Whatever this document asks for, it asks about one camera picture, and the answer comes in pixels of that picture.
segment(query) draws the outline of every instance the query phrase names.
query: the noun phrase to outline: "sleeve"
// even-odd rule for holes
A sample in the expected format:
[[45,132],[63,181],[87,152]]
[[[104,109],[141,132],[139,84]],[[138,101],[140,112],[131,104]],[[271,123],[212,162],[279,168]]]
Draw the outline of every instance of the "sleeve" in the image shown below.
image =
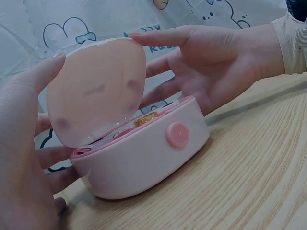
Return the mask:
[[283,54],[285,74],[307,70],[307,22],[295,19],[289,12],[272,22]]

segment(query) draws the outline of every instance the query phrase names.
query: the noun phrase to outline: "table surface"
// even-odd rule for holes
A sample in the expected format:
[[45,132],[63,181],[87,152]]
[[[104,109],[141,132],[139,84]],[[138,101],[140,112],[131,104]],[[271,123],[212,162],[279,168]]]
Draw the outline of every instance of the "table surface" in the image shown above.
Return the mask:
[[78,180],[55,197],[59,229],[307,229],[307,77],[262,80],[206,117],[184,166],[133,198],[95,198]]

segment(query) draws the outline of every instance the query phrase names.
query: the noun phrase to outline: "hand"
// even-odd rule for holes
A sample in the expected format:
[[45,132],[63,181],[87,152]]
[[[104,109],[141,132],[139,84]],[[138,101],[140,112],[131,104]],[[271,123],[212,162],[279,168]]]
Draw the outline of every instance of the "hand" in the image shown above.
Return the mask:
[[35,151],[34,136],[51,128],[47,114],[38,114],[38,95],[56,77],[65,55],[42,61],[13,77],[0,90],[0,228],[51,229],[66,203],[56,194],[78,179],[70,167],[44,174],[66,160],[72,149]]
[[178,46],[147,65],[146,77],[172,70],[174,77],[144,96],[140,108],[177,92],[194,95],[204,115],[233,100],[254,82],[284,73],[273,25],[232,30],[181,26],[130,33],[143,46]]

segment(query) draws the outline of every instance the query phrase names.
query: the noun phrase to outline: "white fabric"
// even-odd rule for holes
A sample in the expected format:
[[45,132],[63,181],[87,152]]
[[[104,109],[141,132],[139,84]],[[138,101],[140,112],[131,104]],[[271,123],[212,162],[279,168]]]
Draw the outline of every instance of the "white fabric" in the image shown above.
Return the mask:
[[[242,29],[270,23],[286,12],[285,0],[3,0],[0,84],[5,77],[28,69],[60,49],[70,52],[93,40],[185,24]],[[172,49],[146,47],[147,61]],[[148,79],[145,92],[171,77],[168,72]],[[47,111],[45,91],[40,103],[41,111]],[[44,145],[47,133],[36,139],[37,148]],[[56,138],[45,142],[45,147],[60,144]]]
[[281,46],[285,74],[306,72],[307,22],[300,22],[287,13],[272,24]]

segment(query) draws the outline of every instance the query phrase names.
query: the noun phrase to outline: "open lid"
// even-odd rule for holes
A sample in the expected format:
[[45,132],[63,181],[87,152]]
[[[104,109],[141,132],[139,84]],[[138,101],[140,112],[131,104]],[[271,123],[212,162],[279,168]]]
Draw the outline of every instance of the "open lid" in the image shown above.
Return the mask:
[[70,53],[48,85],[47,106],[63,145],[79,148],[129,121],[145,85],[146,57],[130,38],[96,42]]

